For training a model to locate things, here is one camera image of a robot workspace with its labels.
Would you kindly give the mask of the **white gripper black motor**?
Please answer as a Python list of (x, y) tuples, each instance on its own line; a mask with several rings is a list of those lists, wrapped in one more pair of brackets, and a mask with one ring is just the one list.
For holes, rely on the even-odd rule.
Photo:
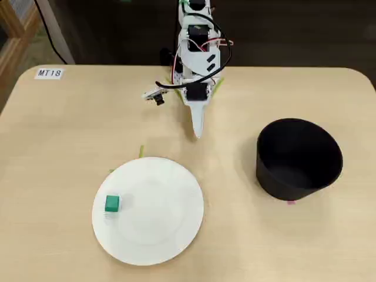
[(180, 94), (184, 105), (188, 105), (192, 117), (192, 126), (195, 136), (200, 139), (204, 126), (204, 110), (212, 98), (213, 80), (194, 83), (181, 88)]

